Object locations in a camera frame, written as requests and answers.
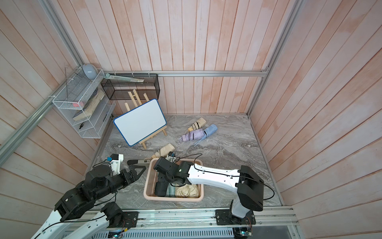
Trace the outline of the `beige umbrella with wooden handle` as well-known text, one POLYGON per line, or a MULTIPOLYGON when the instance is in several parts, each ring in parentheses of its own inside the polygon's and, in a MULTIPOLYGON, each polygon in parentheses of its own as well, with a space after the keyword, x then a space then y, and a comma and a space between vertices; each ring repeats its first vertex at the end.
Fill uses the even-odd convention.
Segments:
POLYGON ((178 198, 199 198, 200 191, 198 185, 189 185, 186 184, 182 187, 177 187, 176 197, 178 198))

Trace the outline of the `mint green umbrella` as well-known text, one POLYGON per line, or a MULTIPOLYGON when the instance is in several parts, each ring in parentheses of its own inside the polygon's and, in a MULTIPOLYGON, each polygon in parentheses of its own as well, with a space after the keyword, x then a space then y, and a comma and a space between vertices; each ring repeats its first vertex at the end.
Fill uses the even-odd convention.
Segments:
POLYGON ((173 187, 171 184, 169 184, 166 191, 166 197, 176 197, 176 187, 173 187))

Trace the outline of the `pink plastic storage box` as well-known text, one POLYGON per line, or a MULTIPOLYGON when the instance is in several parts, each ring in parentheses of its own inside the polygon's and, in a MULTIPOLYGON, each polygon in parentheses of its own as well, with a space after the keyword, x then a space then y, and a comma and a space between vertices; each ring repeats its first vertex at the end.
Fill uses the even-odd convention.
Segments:
POLYGON ((165 197, 155 195, 155 187, 158 182, 158 172, 154 170, 154 165, 158 158, 152 159, 147 173, 144 187, 144 198, 149 201, 165 202, 200 202, 204 198, 203 185, 187 185, 183 187, 168 187, 168 194, 165 197))

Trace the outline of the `black umbrella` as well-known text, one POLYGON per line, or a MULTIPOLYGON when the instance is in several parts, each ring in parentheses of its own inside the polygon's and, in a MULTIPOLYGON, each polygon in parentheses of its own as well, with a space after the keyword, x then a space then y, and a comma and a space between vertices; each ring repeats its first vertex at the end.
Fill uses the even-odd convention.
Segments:
POLYGON ((154 194, 157 197, 166 197, 169 182, 162 173, 158 174, 158 180, 155 184, 154 194))

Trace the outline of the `beige black-striped umbrella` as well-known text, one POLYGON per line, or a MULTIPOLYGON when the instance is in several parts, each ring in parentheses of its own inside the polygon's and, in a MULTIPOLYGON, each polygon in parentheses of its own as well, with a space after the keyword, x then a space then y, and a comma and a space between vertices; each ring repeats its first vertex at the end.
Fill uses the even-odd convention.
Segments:
POLYGON ((170 152, 174 152, 174 150, 175 150, 175 147, 172 144, 168 143, 167 145, 163 146, 158 151, 156 151, 150 157, 150 159, 166 157, 170 152))

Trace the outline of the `purple umbrella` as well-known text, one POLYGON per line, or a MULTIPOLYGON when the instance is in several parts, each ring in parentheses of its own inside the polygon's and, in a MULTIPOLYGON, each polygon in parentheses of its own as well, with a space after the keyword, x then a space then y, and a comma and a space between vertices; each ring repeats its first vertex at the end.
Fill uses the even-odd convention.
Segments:
POLYGON ((204 130, 202 128, 193 130, 183 134, 180 138, 180 142, 199 140, 205 135, 204 130))

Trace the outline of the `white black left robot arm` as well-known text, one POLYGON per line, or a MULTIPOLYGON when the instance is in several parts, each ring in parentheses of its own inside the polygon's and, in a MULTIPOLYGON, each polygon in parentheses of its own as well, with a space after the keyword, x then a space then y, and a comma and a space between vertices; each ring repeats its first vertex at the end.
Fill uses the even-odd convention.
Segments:
POLYGON ((69 239, 90 239, 107 228, 118 228, 117 238, 137 225, 138 212, 124 212, 116 202, 107 202, 92 218, 81 217, 95 205, 96 201, 116 195, 121 189, 137 181, 145 172, 145 166, 130 167, 113 173, 111 166, 98 165, 86 174, 84 181, 67 191, 55 204, 45 223, 33 235, 34 239, 61 239, 72 224, 80 227, 67 235, 69 239))

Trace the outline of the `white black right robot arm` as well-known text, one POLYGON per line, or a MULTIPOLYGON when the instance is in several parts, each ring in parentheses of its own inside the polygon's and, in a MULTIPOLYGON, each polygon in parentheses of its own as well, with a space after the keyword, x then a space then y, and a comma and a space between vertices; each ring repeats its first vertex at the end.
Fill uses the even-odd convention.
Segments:
POLYGON ((153 169, 167 182, 179 186, 209 185, 223 188, 237 194, 233 200, 231 215, 245 218, 249 211, 263 211, 265 183, 261 177, 248 166, 240 169, 216 169, 197 164, 196 161, 170 162, 160 157, 153 169))

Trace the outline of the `light blue folded umbrella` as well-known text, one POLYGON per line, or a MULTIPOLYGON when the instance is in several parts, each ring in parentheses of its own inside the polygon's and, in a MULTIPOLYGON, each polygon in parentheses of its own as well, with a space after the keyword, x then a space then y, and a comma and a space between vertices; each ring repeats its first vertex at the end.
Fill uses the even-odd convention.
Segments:
POLYGON ((207 137, 210 137, 212 134, 214 134, 215 132, 217 132, 217 130, 218 130, 218 127, 217 127, 215 124, 212 124, 212 125, 210 125, 209 127, 207 127, 206 129, 204 129, 204 130, 202 131, 202 133, 203 133, 202 138, 201 138, 199 141, 197 141, 197 142, 194 144, 194 146, 197 146, 201 141, 205 140, 207 137))

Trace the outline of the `small beige striped umbrella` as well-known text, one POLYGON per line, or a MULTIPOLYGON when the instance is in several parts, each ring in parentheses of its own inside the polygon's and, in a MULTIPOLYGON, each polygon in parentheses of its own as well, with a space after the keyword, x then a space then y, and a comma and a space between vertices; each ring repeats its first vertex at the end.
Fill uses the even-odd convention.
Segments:
POLYGON ((200 128, 203 128, 205 125, 206 125, 206 120, 204 118, 199 118, 198 120, 196 120, 189 128, 188 128, 188 132, 191 132, 191 131, 194 131, 194 130, 198 130, 200 128))

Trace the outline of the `beige black stapler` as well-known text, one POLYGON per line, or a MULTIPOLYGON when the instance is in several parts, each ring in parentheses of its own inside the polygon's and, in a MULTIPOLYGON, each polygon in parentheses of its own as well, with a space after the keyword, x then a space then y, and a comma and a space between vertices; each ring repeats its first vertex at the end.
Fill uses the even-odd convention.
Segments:
POLYGON ((151 159, 142 160, 128 160, 127 165, 147 166, 150 164, 151 159))

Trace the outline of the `blue framed whiteboard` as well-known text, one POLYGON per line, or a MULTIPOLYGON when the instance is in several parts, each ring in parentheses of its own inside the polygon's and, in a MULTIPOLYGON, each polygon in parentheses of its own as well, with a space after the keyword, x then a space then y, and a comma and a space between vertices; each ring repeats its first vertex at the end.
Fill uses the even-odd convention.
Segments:
POLYGON ((156 99, 153 99, 113 120, 129 146, 134 146, 167 125, 156 99))

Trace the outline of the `black mesh basket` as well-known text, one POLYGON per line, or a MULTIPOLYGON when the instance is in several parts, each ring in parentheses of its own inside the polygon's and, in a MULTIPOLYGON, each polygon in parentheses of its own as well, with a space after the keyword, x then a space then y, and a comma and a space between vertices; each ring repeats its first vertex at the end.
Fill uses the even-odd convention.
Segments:
POLYGON ((111 75, 144 79, 144 83, 122 83, 103 79, 101 86, 110 100, 129 100, 128 91, 132 92, 133 89, 137 91, 141 100, 145 100, 144 94, 149 100, 159 99, 160 86, 157 74, 114 73, 111 75))

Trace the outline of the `book on shelf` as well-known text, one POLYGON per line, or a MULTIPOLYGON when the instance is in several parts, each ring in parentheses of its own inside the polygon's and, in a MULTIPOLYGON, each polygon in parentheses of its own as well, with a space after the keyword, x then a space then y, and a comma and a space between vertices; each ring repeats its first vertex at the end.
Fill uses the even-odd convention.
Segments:
POLYGON ((85 104, 82 110, 78 110, 73 117, 74 121, 79 121, 84 118, 89 118, 95 109, 97 108, 100 101, 104 98, 105 93, 103 90, 100 90, 99 88, 96 88, 96 90, 92 93, 91 97, 85 104))

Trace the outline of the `green paper cutter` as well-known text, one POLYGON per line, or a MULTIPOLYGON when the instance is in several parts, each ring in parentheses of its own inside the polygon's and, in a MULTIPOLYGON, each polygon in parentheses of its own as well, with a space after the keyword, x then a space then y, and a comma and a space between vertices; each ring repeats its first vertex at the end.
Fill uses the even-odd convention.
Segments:
POLYGON ((126 77, 126 76, 118 76, 118 75, 111 75, 111 74, 105 74, 105 79, 110 80, 112 82, 122 82, 122 83, 144 83, 144 79, 139 78, 133 78, 133 77, 126 77))

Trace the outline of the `grey round speaker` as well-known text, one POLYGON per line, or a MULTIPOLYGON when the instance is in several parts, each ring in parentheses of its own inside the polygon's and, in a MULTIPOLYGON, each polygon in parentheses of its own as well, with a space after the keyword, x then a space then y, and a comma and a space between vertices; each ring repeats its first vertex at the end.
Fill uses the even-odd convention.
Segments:
POLYGON ((95 80, 98 75, 97 68, 90 63, 82 65, 82 70, 85 76, 91 81, 95 80))

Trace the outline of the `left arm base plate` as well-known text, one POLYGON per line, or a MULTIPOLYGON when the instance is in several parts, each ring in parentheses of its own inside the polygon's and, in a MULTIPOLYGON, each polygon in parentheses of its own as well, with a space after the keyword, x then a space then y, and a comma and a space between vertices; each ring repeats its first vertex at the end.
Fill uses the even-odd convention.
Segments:
POLYGON ((135 228, 139 212, 123 211, 116 203, 110 202, 102 207, 101 212, 106 215, 108 228, 135 228))

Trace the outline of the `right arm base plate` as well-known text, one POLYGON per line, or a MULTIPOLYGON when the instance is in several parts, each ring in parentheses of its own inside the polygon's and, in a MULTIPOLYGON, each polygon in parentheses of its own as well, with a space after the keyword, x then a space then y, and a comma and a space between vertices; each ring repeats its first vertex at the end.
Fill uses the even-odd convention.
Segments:
POLYGON ((215 210, 216 223, 219 226, 232 226, 232 225, 255 225, 256 220, 253 212, 247 212, 244 218, 234 216, 231 212, 234 200, 231 201, 229 209, 215 210))

